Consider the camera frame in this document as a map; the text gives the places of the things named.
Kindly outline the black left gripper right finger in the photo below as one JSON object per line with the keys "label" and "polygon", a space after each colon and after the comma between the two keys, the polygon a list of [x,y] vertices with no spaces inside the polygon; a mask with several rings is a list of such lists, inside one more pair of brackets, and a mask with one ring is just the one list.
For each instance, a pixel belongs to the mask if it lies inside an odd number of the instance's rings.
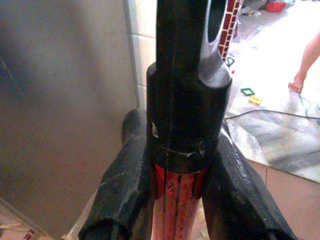
{"label": "black left gripper right finger", "polygon": [[261,176],[223,123],[202,202],[211,240],[295,240]]}

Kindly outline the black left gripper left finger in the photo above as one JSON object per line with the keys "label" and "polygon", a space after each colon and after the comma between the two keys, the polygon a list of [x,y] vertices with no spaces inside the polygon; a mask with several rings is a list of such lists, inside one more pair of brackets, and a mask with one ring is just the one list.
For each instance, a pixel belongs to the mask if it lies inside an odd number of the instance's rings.
{"label": "black left gripper left finger", "polygon": [[122,148],[102,176],[80,240],[149,240],[153,226],[153,168],[147,156],[147,114],[127,113]]}

